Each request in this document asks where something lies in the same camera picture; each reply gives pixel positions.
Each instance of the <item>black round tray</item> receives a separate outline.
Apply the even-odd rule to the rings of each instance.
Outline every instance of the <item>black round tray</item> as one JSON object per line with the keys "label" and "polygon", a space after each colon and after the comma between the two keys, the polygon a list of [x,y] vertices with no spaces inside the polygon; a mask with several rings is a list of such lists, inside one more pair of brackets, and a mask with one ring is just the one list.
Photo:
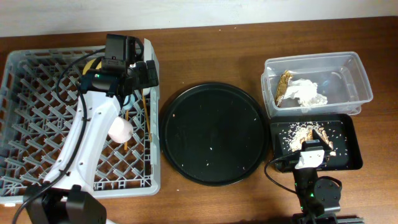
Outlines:
{"label": "black round tray", "polygon": [[178,96],[160,125],[172,166],[204,185],[228,185],[252,174],[268,149],[269,127],[258,103],[235,86],[207,83]]}

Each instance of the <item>plastic dish rack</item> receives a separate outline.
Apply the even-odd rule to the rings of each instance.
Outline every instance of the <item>plastic dish rack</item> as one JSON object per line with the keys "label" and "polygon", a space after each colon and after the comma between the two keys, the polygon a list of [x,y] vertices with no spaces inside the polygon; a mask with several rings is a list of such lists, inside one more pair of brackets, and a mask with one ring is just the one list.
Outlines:
{"label": "plastic dish rack", "polygon": [[[144,60],[154,59],[159,75],[152,45],[148,40],[144,45]],[[43,183],[60,154],[77,107],[77,103],[67,106],[57,98],[57,78],[69,63],[101,48],[20,50],[9,54],[0,89],[0,203],[21,203],[27,186]],[[86,62],[100,55],[68,71],[68,78],[60,85],[62,97],[77,99],[74,83]],[[127,150],[124,144],[106,139],[93,186],[96,198],[153,195],[160,189],[159,87],[151,88],[146,96],[152,142],[142,96],[139,91],[135,94],[136,102],[128,114],[135,130],[133,138]],[[126,111],[122,110],[120,116],[125,118]]]}

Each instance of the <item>clear plastic container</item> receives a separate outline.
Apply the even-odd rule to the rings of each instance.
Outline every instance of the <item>clear plastic container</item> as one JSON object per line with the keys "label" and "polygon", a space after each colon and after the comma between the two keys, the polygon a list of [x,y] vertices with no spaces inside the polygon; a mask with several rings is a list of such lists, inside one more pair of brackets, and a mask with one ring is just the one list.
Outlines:
{"label": "clear plastic container", "polygon": [[[275,105],[280,76],[290,71],[294,80],[301,78],[318,84],[317,92],[328,98],[322,106],[300,106],[297,99],[284,99],[281,108]],[[261,76],[262,95],[269,118],[306,114],[361,112],[361,105],[373,99],[365,69],[355,52],[299,55],[271,58]]]}

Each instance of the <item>black baking tray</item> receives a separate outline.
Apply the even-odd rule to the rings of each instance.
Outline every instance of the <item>black baking tray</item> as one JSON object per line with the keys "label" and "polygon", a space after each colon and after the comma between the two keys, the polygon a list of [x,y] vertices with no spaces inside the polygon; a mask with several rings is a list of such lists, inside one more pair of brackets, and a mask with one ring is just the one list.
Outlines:
{"label": "black baking tray", "polygon": [[[353,120],[347,114],[326,114],[308,116],[284,116],[272,118],[271,139],[274,148],[274,158],[292,152],[286,138],[292,124],[313,122],[325,128],[330,141],[333,141],[333,150],[336,156],[324,162],[318,170],[358,170],[362,168],[363,161],[355,135]],[[297,161],[287,160],[275,164],[281,172],[291,172]]]}
{"label": "black baking tray", "polygon": [[204,83],[183,92],[162,116],[160,143],[167,160],[196,183],[221,186],[252,174],[269,146],[269,123],[243,90]]}

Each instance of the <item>brown table surface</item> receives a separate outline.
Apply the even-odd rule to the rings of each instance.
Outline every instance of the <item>brown table surface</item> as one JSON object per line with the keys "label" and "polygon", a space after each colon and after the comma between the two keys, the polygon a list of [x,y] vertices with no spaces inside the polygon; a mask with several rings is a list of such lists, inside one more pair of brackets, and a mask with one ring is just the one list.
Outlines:
{"label": "brown table surface", "polygon": [[[397,223],[398,212],[398,17],[278,22],[236,26],[113,32],[151,40],[160,63],[160,108],[176,93],[203,82],[242,88],[264,107],[260,77],[269,58],[354,51],[368,73],[374,98],[353,116],[363,168],[322,172],[343,182],[343,215],[367,223]],[[104,45],[106,32],[0,39],[0,69],[13,50]],[[277,187],[263,172],[226,187],[191,182],[161,158],[158,194],[100,200],[118,223],[233,223],[269,221],[300,212],[294,194]],[[292,174],[270,175],[294,187]],[[16,208],[0,208],[2,223]],[[30,223],[23,212],[19,223]]]}

